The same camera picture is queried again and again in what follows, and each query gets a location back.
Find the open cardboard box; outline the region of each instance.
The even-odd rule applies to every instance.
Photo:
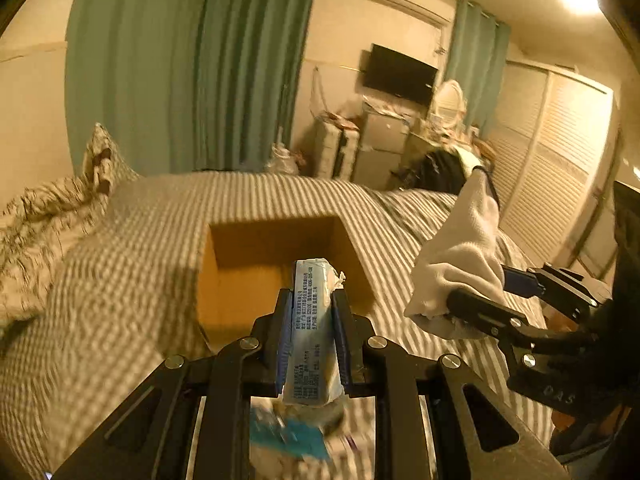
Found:
[[[368,314],[373,290],[337,216],[234,222],[207,227],[198,276],[198,321],[215,351],[246,336],[270,314],[281,288],[292,288],[294,263],[326,258],[344,272],[354,314]]]

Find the metal bolt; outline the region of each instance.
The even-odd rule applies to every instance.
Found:
[[[386,346],[386,339],[380,335],[373,335],[367,340],[367,343],[371,348],[384,348]]]
[[[254,348],[258,348],[260,341],[258,341],[255,337],[243,337],[240,340],[240,348],[242,350],[253,350]]]
[[[177,370],[184,364],[184,357],[181,355],[172,355],[164,360],[164,366],[169,370]]]
[[[442,357],[442,365],[455,370],[460,368],[460,358],[457,355],[446,354]]]
[[[522,363],[528,368],[533,368],[536,365],[536,358],[531,354],[524,354],[522,356]]]

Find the teal curtain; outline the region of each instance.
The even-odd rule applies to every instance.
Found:
[[[458,0],[444,80],[455,79],[467,100],[465,124],[487,131],[506,63],[511,27],[478,4]]]
[[[96,122],[142,174],[259,171],[289,141],[312,0],[74,0],[65,105],[75,167]]]

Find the flat screen tv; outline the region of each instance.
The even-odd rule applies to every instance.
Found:
[[[437,72],[431,65],[374,44],[362,84],[428,106]]]

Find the closet door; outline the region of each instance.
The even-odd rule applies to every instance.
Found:
[[[504,206],[510,199],[538,128],[548,73],[507,64],[488,135],[497,153],[494,184]]]
[[[500,222],[535,265],[558,254],[584,206],[607,140],[611,105],[611,90],[548,72],[538,128]]]

